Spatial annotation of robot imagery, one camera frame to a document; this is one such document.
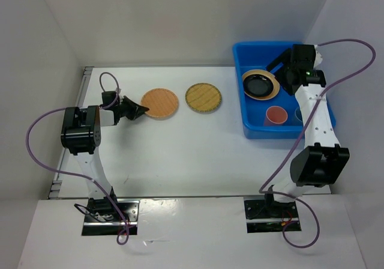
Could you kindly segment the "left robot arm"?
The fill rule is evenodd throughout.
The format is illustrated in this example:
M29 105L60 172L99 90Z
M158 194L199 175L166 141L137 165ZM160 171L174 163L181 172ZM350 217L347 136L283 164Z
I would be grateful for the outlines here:
M117 125L121 118L134 121L147 113L149 108L126 96L120 97L114 91L103 92L101 96L101 105L65 109L61 144L74 156L86 180L87 211L94 216L98 214L98 221L111 221L118 217L120 207L101 164L101 128Z

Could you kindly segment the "beige round plate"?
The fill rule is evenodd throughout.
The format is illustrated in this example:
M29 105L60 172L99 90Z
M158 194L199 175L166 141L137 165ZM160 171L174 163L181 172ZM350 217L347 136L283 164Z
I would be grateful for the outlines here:
M279 93L280 91L280 84L278 83L278 81L275 79L275 76L266 71L266 70L260 70L260 69L254 69L254 70L249 70L249 71L246 71L243 75L242 75L242 84L243 84L243 80L245 77L251 75L251 74L261 74L263 76L266 76L268 78L270 78L272 80L272 83L274 84L274 90L273 92L268 96L268 97L265 97L265 98L261 98L261 99L256 99L256 98L252 98L252 99L255 99L255 100L261 100L261 101L264 101L264 100L270 100L274 97L277 96L277 94Z

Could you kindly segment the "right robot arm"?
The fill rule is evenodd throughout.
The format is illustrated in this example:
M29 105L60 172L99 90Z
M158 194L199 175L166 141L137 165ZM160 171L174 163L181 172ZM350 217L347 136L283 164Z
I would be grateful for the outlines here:
M263 210L277 217L293 206L294 200L311 188L334 184L349 160L332 126L324 90L323 71L316 69L321 57L313 45L295 44L268 66L288 95L299 104L304 133L304 149L292 159L289 176L271 185L265 193Z

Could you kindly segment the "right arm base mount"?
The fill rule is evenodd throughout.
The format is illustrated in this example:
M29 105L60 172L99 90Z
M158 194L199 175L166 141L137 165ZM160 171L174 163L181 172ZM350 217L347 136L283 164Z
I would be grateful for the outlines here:
M299 214L295 203L271 209L264 199L244 199L247 233L270 233L301 231Z

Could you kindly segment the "black round plate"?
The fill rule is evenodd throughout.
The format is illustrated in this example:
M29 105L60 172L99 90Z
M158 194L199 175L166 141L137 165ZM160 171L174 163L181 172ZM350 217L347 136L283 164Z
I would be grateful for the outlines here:
M268 97L274 90L272 80L261 74L251 74L245 77L243 86L245 94L256 99Z

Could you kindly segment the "pink plastic cup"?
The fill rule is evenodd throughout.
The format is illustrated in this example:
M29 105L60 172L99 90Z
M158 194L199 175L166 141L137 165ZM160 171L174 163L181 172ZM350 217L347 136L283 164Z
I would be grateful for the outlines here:
M271 106L266 110L264 126L283 125L288 119L288 113L280 106Z

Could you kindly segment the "light brown woven plate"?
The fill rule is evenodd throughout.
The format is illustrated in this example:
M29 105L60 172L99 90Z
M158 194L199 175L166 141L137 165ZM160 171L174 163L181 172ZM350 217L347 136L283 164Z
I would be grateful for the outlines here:
M173 116L179 107L176 94L165 88L154 88L146 92L140 104L149 110L145 114L154 119L166 119Z

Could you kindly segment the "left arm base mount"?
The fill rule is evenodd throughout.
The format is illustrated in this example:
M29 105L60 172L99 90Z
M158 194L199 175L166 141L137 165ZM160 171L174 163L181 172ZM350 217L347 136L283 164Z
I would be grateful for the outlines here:
M137 235L140 201L134 199L118 199L118 207L129 225L129 235ZM125 222L117 212L102 213L87 205L74 204L83 214L82 236L117 236L125 228Z

